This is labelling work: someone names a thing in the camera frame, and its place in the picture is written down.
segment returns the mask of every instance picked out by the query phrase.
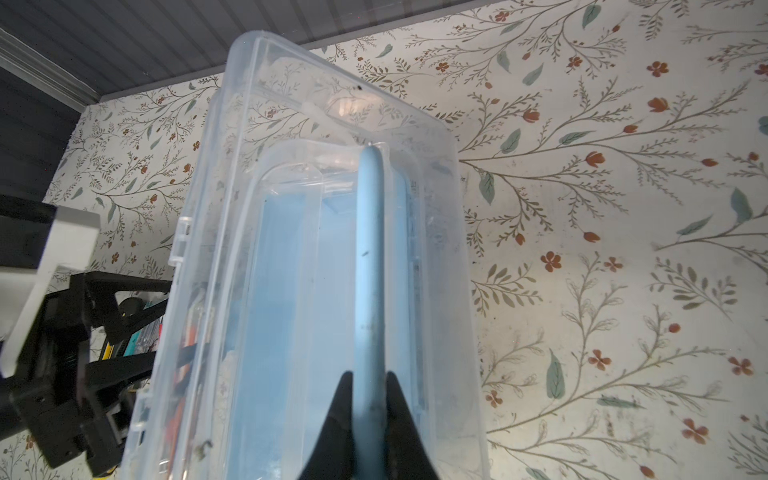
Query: plastic container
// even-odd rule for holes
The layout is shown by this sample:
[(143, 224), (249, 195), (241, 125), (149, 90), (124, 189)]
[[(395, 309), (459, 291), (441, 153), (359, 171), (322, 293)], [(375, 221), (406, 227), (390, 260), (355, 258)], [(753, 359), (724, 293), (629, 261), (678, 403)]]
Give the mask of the plastic container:
[(280, 37), (230, 50), (121, 475), (296, 478), (355, 366), (358, 165), (383, 158), (386, 369), (442, 478), (487, 478), (455, 141)]

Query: gray ribbed surface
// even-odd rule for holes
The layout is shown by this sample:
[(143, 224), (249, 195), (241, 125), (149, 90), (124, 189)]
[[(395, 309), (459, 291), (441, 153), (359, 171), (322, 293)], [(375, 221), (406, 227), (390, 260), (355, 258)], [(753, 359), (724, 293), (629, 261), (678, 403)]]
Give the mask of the gray ribbed surface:
[(0, 0), (0, 27), (99, 94), (223, 65), (232, 41), (302, 44), (465, 0)]

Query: floral wallpaper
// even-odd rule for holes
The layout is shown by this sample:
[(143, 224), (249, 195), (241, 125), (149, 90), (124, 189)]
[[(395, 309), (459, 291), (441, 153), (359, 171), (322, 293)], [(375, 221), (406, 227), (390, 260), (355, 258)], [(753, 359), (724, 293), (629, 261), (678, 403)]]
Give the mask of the floral wallpaper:
[[(316, 53), (455, 135), (493, 478), (768, 476), (763, 0), (507, 0)], [(84, 112), (47, 200), (101, 215), (93, 269), (170, 278), (219, 84)], [(2, 448), (0, 480), (88, 474)]]

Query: patterned surface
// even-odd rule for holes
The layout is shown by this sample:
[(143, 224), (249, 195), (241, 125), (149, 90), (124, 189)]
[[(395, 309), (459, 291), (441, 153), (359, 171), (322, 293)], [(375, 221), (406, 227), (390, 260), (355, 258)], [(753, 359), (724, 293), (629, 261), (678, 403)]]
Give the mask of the patterned surface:
[[(493, 478), (768, 475), (765, 14), (510, 0), (317, 52), (455, 133)], [(84, 113), (48, 199), (102, 215), (93, 268), (170, 277), (218, 82)]]

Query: container hinge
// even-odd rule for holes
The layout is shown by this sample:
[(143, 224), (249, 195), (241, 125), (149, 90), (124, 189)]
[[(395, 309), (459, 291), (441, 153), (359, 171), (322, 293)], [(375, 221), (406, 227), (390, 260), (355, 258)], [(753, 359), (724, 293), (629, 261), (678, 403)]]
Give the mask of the container hinge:
[(179, 266), (181, 262), (184, 261), (184, 254), (187, 251), (187, 242), (189, 242), (191, 231), (192, 217), (179, 217), (179, 221), (176, 223), (174, 244), (170, 248), (168, 265)]

